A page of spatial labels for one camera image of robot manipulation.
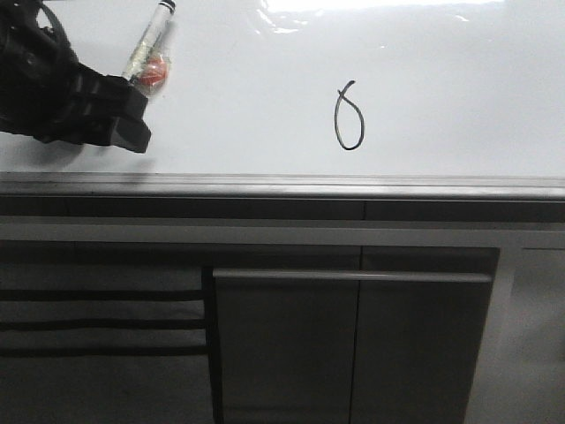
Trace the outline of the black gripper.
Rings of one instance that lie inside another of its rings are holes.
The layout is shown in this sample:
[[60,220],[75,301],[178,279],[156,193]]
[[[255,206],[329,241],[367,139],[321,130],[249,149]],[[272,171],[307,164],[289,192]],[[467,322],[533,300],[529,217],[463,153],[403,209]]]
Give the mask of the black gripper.
[[63,25],[43,1],[1,2],[1,131],[144,154],[148,99],[122,77],[77,78],[78,68]]

